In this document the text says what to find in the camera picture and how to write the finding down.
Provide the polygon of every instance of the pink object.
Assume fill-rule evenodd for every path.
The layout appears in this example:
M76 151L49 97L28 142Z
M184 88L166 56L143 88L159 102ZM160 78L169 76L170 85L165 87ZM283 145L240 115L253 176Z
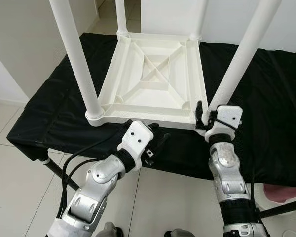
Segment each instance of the pink object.
M264 184L264 193L270 201L285 203L288 199L296 197L296 187Z

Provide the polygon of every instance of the black cloth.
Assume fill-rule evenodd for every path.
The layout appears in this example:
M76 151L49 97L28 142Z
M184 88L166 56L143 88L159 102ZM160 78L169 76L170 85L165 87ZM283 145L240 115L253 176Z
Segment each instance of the black cloth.
M97 94L113 56L116 36L84 33L82 47ZM237 49L201 43L200 54L210 102ZM258 49L230 104L243 108L234 140L241 173L251 181L296 186L296 53ZM85 106L67 56L26 105L8 140L31 160L44 160L47 148L73 153L109 137L121 124L88 124ZM209 145L194 131L162 128L171 138L151 168L212 179ZM115 151L121 135L83 153L102 157Z

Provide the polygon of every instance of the tiled floor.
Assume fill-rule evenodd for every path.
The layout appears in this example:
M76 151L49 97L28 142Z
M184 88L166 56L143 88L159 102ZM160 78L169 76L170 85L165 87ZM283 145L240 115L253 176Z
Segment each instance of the tiled floor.
M125 0L127 29L140 32L140 0ZM117 19L114 0L106 0L99 8L100 20L91 29L91 33L116 35Z
M60 179L39 161L31 162L6 140L23 108L0 104L0 237L44 236L53 222L61 195ZM60 166L69 157L49 152ZM69 170L86 158L78 157ZM83 184L86 164L74 175ZM74 191L69 188L69 198ZM109 195L96 233L106 221L122 227L129 237L162 237L164 231L183 228L197 237L222 236L222 218L212 182L142 168L120 180ZM296 232L296 211L265 219L273 237ZM287 233L285 237L296 237Z

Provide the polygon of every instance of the white wall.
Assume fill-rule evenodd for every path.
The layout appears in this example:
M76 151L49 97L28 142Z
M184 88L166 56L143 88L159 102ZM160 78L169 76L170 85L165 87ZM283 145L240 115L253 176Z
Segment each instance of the white wall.
M29 98L0 61L0 100L25 104Z
M94 0L70 0L81 34L97 17ZM48 0L0 0L0 61L31 97L66 54Z
M142 0L142 32L189 35L198 0ZM209 0L203 41L239 44L259 0ZM260 48L296 52L296 0L283 0Z

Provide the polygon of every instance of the white cylindrical leg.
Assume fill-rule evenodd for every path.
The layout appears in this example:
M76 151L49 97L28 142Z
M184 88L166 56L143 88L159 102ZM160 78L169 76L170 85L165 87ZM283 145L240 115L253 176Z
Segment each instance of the white cylindrical leg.
M202 27L204 24L208 0L198 0L196 9L195 29L189 36L191 40L200 41L202 38Z
M87 119L98 119L102 116L103 109L98 102L69 2L68 0L49 0L49 2L87 108Z
M259 43L270 25L282 0L260 0L240 45L209 105L210 111L226 105L250 64Z
M117 35L127 36L125 4L124 0L116 0Z

